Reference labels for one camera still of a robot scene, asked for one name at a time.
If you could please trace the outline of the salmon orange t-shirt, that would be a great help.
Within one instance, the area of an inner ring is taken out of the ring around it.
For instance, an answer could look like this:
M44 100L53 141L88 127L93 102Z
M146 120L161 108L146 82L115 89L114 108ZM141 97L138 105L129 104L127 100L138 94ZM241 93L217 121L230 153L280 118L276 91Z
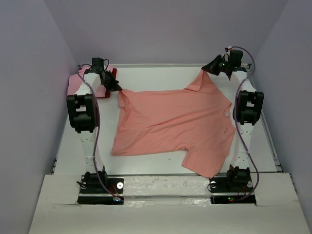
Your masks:
M182 166L200 176L217 175L230 153L235 127L231 102L205 71L184 89L118 94L114 156L184 150Z

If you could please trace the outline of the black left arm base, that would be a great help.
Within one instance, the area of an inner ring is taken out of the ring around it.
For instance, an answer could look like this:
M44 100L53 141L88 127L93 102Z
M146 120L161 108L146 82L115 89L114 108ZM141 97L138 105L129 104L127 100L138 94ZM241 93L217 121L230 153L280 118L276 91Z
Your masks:
M79 185L77 202L80 205L123 205L124 178L109 176L106 191L98 179L87 182L84 176L76 183Z

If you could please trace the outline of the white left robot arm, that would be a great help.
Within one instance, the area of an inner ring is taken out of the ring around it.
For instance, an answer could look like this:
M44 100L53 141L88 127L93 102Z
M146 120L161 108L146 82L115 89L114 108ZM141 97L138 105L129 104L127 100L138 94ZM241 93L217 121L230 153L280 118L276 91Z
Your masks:
M121 91L122 87L113 72L108 70L108 59L92 58L92 64L83 75L78 75L82 84L66 98L71 127L81 141L86 172L79 183L82 189L94 189L98 193L108 190L108 178L98 152L100 113L96 90L104 86L108 93Z

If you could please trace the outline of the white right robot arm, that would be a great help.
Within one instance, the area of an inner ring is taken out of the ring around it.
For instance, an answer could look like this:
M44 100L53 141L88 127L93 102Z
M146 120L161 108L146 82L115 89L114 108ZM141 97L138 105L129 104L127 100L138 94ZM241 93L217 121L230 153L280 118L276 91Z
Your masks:
M214 177L208 188L212 193L237 193L239 198L251 195L256 186L252 184L251 167L255 167L249 150L254 126L260 120L264 94L251 84L255 62L243 63L247 50L239 46L225 48L225 54L218 55L202 70L218 76L225 73L235 85L233 120L237 131L234 155L226 176Z

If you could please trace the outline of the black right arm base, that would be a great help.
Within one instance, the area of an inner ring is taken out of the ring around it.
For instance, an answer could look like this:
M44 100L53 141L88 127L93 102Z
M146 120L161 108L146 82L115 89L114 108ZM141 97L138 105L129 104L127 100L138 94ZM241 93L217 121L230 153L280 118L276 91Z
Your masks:
M228 185L226 177L214 177L207 185L210 192L210 202L213 205L226 204L256 204L254 193L242 199L253 190L251 178L244 185Z

